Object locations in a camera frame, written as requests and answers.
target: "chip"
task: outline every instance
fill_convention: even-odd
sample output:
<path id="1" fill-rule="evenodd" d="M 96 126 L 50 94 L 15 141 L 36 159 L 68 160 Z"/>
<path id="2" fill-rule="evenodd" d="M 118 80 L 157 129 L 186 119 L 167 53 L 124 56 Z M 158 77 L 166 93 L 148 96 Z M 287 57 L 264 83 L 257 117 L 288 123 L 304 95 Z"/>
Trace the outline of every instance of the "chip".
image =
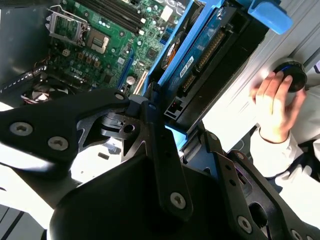
<path id="1" fill-rule="evenodd" d="M 78 53 L 78 59 L 82 60 L 82 59 L 84 59 L 84 57 L 85 56 L 81 52 Z"/>
<path id="2" fill-rule="evenodd" d="M 87 64 L 91 64 L 91 62 L 92 62 L 91 57 L 87 57 L 85 62 L 86 62 Z"/>
<path id="3" fill-rule="evenodd" d="M 102 34 L 101 32 L 98 32 L 97 30 L 91 30 L 87 42 L 89 48 L 95 50 L 100 54 L 104 54 L 106 52 L 108 43 L 109 38 L 106 35 Z"/>
<path id="4" fill-rule="evenodd" d="M 100 62 L 99 62 L 99 61 L 96 61 L 96 62 L 94 63 L 94 67 L 96 67 L 96 68 L 100 67 Z"/>
<path id="5" fill-rule="evenodd" d="M 151 60 L 155 60 L 156 57 L 157 57 L 157 55 L 158 55 L 158 51 L 155 50 L 155 49 L 152 48 L 152 47 L 150 47 L 150 48 L 148 49 L 148 52 L 146 53 L 146 57 L 147 57 L 148 59 L 151 59 Z"/>
<path id="6" fill-rule="evenodd" d="M 112 76 L 106 74 L 105 77 L 103 78 L 103 82 L 105 82 L 106 84 L 109 84 L 111 79 L 112 79 Z"/>

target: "ram slot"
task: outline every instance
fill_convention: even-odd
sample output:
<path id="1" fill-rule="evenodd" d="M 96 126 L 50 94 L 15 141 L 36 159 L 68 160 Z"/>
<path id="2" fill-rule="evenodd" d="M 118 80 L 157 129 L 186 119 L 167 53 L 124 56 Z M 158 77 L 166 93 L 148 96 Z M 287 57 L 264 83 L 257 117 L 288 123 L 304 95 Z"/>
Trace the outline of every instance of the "ram slot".
<path id="1" fill-rule="evenodd" d="M 112 0 L 78 0 L 78 2 L 124 29 L 137 34 L 141 29 L 141 18 L 132 9 L 116 5 Z"/>
<path id="2" fill-rule="evenodd" d="M 204 53 L 202 54 L 200 60 L 198 61 L 197 68 L 198 70 L 201 70 L 204 65 L 208 62 L 214 51 L 218 48 L 219 44 L 222 42 L 224 39 L 224 36 L 226 34 L 222 31 L 219 30 L 216 35 L 213 37 L 209 45 L 206 47 L 204 50 Z"/>

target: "blue drive bracket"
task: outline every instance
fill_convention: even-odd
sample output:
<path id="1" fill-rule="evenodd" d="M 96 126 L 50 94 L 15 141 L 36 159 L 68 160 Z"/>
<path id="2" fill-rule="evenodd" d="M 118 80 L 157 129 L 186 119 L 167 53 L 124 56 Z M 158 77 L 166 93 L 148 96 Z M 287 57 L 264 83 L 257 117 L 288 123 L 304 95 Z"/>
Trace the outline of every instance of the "blue drive bracket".
<path id="1" fill-rule="evenodd" d="M 185 145 L 188 140 L 188 135 L 186 132 L 182 132 L 175 127 L 165 125 L 166 129 L 169 129 L 173 133 L 174 142 L 178 151 Z"/>
<path id="2" fill-rule="evenodd" d="M 284 34 L 293 25 L 292 19 L 279 6 L 279 1 L 253 0 L 248 14 L 279 35 Z"/>
<path id="3" fill-rule="evenodd" d="M 201 0 L 199 2 L 205 3 L 205 6 L 204 6 L 203 10 L 201 11 L 199 17 L 195 21 L 194 25 L 192 26 L 191 30 L 189 31 L 189 34 L 186 36 L 186 38 L 184 39 L 184 41 L 181 44 L 180 48 L 178 49 L 178 51 L 177 51 L 176 55 L 174 56 L 172 62 L 170 63 L 168 68 L 165 70 L 165 72 L 162 75 L 162 77 L 160 78 L 160 80 L 158 81 L 158 84 L 160 86 L 162 86 L 167 80 L 170 79 L 172 74 L 175 72 L 176 67 L 178 67 L 178 65 L 180 64 L 180 62 L 184 58 L 185 53 L 188 52 L 188 50 L 191 47 L 191 45 L 193 44 L 193 42 L 195 41 L 195 39 L 197 38 L 199 33 L 202 31 L 202 28 L 206 24 L 207 20 L 209 19 L 210 15 L 214 11 L 214 9 L 215 8 L 221 8 L 221 6 L 225 2 L 225 0 Z M 189 9 L 191 8 L 192 4 L 193 4 L 193 0 L 191 0 L 189 2 L 188 6 L 186 7 L 186 9 L 185 9 L 186 13 L 189 11 Z M 159 55 L 159 57 L 157 58 L 156 62 L 151 67 L 151 69 L 149 71 L 149 75 L 146 77 L 146 80 L 145 80 L 145 83 L 144 83 L 144 86 L 143 86 L 143 94 L 147 91 L 150 74 L 155 69 L 155 66 L 159 63 L 159 59 L 161 59 L 161 56 L 163 56 L 165 54 L 167 48 L 170 45 L 170 42 L 172 41 L 172 39 L 177 34 L 178 28 L 182 24 L 182 22 L 185 19 L 185 17 L 186 17 L 186 15 L 184 14 L 180 18 L 178 25 L 176 26 L 176 28 L 172 32 L 172 34 L 171 34 L 170 38 L 168 39 L 165 47 L 163 48 L 161 54 Z"/>

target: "white sleeve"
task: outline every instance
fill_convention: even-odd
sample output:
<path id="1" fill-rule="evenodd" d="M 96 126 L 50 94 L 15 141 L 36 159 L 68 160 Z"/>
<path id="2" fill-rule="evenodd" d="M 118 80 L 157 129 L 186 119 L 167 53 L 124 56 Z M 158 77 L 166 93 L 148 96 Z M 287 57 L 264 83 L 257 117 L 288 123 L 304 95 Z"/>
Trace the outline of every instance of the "white sleeve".
<path id="1" fill-rule="evenodd" d="M 303 153 L 291 132 L 286 141 L 276 144 L 264 140 L 260 136 L 260 128 L 251 137 L 250 152 L 253 165 L 266 178 L 274 177 L 287 170 Z"/>

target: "expansion slot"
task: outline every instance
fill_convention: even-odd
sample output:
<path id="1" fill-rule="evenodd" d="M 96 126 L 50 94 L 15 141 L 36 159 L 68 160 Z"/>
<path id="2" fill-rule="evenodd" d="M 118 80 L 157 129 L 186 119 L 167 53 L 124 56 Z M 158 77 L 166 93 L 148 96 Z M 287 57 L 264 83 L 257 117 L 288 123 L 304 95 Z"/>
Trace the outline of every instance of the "expansion slot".
<path id="1" fill-rule="evenodd" d="M 141 88 L 143 87 L 144 83 L 145 83 L 145 80 L 147 78 L 147 75 L 148 75 L 149 71 L 144 71 L 138 84 L 136 85 L 134 91 L 133 91 L 133 94 L 139 94 Z"/>
<path id="2" fill-rule="evenodd" d="M 127 62 L 127 64 L 125 65 L 123 72 L 121 74 L 120 80 L 118 82 L 117 88 L 120 90 L 122 85 L 124 84 L 126 77 L 128 75 L 129 69 L 131 68 L 131 65 L 134 61 L 134 57 L 135 57 L 135 51 L 133 49 L 131 49 L 131 53 L 130 53 L 130 57 L 129 60 Z"/>
<path id="3" fill-rule="evenodd" d="M 198 64 L 197 64 L 197 69 L 201 70 L 204 65 L 207 63 L 207 61 L 210 59 L 211 55 L 214 53 L 214 51 L 217 49 L 219 44 L 222 42 L 224 39 L 224 36 L 226 34 L 222 31 L 219 30 L 216 35 L 213 37 L 211 40 L 211 43 L 206 47 L 206 50 L 202 54 Z"/>
<path id="4" fill-rule="evenodd" d="M 137 12 L 114 0 L 77 0 L 77 2 L 134 34 L 141 29 L 141 17 Z"/>

